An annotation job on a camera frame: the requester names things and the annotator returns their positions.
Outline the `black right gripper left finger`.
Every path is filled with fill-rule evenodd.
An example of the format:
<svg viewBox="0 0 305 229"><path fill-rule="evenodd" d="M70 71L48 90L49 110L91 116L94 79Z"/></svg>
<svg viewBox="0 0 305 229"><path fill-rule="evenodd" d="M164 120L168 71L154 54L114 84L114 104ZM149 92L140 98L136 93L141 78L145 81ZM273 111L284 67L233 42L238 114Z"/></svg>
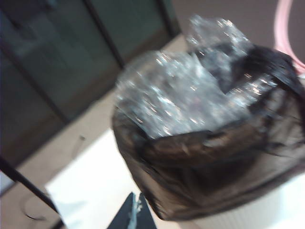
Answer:
<svg viewBox="0 0 305 229"><path fill-rule="evenodd" d="M131 192L112 219L108 229L142 229L142 193L137 196Z"/></svg>

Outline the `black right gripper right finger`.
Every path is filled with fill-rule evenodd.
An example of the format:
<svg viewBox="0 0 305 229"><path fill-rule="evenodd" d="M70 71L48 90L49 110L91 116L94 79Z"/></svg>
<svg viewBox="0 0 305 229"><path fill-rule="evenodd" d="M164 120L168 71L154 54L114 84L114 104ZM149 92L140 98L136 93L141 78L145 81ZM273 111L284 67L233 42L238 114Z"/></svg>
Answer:
<svg viewBox="0 0 305 229"><path fill-rule="evenodd" d="M157 229L143 193L138 200L137 229Z"/></svg>

